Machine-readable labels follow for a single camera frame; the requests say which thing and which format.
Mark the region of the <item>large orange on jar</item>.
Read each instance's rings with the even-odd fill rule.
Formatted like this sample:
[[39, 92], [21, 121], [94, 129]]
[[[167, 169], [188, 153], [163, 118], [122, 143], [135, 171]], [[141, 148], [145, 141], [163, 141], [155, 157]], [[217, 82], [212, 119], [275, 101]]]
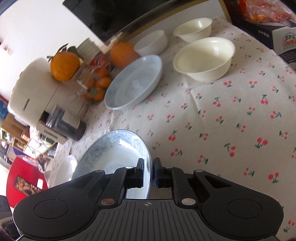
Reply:
[[50, 71], [53, 78], [60, 82], [70, 81], [80, 67], [80, 57], [73, 47], [68, 43], [62, 45], [55, 55], [48, 55], [46, 58], [50, 63]]

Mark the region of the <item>red can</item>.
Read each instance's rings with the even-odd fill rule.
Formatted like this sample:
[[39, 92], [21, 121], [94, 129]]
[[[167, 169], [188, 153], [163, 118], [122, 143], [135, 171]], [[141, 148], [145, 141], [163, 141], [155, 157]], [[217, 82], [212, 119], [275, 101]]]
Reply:
[[89, 66], [96, 71], [105, 68], [106, 70], [111, 72], [114, 69], [114, 65], [112, 64], [111, 59], [103, 52], [99, 52], [98, 54], [96, 54], [89, 63]]

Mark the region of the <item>large orange on table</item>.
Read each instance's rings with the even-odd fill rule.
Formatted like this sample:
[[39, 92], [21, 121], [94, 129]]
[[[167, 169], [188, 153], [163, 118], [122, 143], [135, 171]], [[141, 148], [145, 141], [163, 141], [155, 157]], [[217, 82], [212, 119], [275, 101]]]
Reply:
[[119, 42], [113, 45], [110, 56], [114, 65], [119, 69], [124, 69], [126, 66], [139, 59], [139, 54], [134, 51], [134, 45], [128, 42]]

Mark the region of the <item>clear jar dark contents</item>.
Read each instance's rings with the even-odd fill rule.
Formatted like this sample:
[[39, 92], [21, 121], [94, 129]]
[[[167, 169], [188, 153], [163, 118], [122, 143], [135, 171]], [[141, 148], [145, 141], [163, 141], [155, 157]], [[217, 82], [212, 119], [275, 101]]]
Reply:
[[55, 105], [50, 112], [46, 121], [46, 126], [74, 141], [79, 141], [86, 131], [86, 122], [59, 105]]

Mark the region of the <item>wooden shelf with clutter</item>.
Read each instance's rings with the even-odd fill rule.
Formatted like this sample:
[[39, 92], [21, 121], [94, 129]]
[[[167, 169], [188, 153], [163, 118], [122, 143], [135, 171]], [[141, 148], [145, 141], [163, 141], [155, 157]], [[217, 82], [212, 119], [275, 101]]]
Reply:
[[10, 168], [16, 156], [40, 163], [53, 160], [57, 144], [30, 126], [18, 122], [12, 114], [1, 117], [1, 164]]

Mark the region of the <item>glass jar of tangerines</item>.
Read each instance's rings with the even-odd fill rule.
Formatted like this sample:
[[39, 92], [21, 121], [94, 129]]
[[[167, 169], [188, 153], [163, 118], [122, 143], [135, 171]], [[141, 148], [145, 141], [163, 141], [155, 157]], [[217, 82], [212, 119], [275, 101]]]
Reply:
[[89, 66], [96, 54], [91, 54], [81, 64], [77, 72], [67, 82], [69, 87], [75, 91], [78, 98], [83, 98], [91, 102], [98, 102], [104, 99], [105, 92], [111, 84], [111, 72], [102, 68], [94, 70]]

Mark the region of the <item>plastic bag of fruit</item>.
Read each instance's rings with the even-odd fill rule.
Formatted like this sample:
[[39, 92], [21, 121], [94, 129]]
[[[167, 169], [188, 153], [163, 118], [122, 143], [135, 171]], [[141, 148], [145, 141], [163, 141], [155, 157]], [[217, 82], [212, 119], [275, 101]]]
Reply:
[[295, 20], [295, 13], [282, 1], [246, 1], [245, 8], [244, 19], [254, 24]]

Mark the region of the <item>blue patterned plate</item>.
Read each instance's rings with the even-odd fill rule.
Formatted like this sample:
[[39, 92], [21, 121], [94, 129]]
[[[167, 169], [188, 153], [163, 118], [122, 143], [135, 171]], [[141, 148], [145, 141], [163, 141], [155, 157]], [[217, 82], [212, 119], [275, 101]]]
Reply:
[[157, 87], [163, 62], [157, 55], [144, 56], [124, 68], [108, 87], [104, 104], [110, 110], [125, 110], [139, 104]]
[[116, 130], [100, 137], [82, 156], [72, 175], [78, 178], [95, 170], [113, 174], [118, 168], [135, 167], [144, 160], [144, 186], [127, 191], [128, 199], [146, 199], [151, 184], [152, 158], [145, 142], [136, 133]]

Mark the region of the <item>stack of white cups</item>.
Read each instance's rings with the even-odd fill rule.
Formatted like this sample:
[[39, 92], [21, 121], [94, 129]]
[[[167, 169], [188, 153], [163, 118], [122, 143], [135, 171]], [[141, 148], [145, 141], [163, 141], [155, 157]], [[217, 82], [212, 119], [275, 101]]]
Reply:
[[85, 39], [77, 48], [78, 54], [83, 58], [87, 58], [91, 54], [97, 54], [100, 52], [99, 47], [95, 42], [91, 41], [89, 38]]

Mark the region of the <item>cherry print tablecloth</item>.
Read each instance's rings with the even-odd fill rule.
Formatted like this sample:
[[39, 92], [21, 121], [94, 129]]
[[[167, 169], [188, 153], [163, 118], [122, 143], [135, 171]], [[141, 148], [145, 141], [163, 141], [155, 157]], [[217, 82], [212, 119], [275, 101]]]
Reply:
[[295, 237], [295, 72], [225, 20], [213, 20], [211, 35], [236, 47], [226, 75], [201, 83], [176, 72], [173, 59], [185, 42], [170, 37], [158, 87], [124, 111], [91, 106], [83, 138], [57, 147], [50, 179], [69, 154], [81, 159], [105, 133], [130, 130], [165, 166], [203, 169], [272, 196], [284, 211], [277, 237], [289, 240]]

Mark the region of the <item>plain white plate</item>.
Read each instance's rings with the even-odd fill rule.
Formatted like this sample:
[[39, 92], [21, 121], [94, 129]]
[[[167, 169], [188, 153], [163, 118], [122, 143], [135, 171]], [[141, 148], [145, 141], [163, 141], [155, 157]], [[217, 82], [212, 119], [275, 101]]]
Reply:
[[73, 155], [67, 156], [60, 164], [56, 176], [53, 178], [52, 187], [70, 181], [77, 164], [78, 162]]

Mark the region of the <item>black microwave oven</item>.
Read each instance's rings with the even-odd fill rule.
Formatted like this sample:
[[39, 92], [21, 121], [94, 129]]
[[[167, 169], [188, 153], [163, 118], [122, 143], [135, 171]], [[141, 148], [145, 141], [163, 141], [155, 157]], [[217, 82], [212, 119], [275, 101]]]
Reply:
[[102, 42], [132, 34], [203, 1], [66, 0], [63, 5]]

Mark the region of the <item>cream bowl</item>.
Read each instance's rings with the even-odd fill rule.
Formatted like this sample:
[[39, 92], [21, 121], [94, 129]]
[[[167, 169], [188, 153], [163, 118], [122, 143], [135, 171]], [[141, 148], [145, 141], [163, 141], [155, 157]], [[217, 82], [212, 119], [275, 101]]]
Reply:
[[200, 82], [213, 82], [230, 68], [235, 45], [227, 39], [208, 37], [183, 47], [175, 56], [175, 71]]
[[208, 38], [211, 35], [213, 20], [210, 18], [198, 18], [179, 25], [173, 31], [173, 35], [187, 43]]

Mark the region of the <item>white ceramic bowl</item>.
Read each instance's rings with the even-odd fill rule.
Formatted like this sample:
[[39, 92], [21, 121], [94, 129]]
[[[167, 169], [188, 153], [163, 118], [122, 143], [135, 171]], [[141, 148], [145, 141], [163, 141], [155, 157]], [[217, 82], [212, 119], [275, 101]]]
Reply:
[[159, 55], [168, 45], [168, 38], [163, 30], [154, 31], [142, 39], [134, 46], [134, 51], [140, 56]]

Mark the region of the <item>red stool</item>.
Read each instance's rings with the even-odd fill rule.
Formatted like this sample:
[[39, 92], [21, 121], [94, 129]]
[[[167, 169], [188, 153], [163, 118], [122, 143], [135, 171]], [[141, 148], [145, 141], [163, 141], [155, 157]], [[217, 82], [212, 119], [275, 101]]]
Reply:
[[48, 189], [37, 160], [19, 155], [13, 160], [6, 183], [6, 197], [14, 208], [24, 198]]

